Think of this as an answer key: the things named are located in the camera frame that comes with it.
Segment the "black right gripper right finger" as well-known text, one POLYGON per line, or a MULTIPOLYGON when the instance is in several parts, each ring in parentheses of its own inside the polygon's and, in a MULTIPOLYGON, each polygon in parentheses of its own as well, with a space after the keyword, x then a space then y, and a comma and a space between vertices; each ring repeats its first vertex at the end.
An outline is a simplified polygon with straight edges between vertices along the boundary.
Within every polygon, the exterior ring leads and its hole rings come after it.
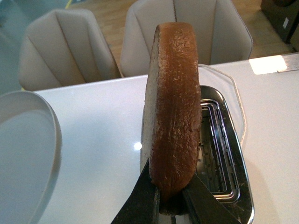
POLYGON ((183 197, 192 224, 239 223, 237 218, 217 201, 196 175, 183 189, 183 197))

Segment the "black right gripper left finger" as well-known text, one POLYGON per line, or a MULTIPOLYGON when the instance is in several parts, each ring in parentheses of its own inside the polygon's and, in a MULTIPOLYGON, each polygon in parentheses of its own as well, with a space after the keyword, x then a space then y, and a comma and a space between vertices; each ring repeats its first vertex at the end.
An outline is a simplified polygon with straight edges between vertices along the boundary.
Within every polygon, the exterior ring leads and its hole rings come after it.
POLYGON ((160 191, 151 183, 146 162, 127 201, 113 219, 113 224, 157 224, 160 191))

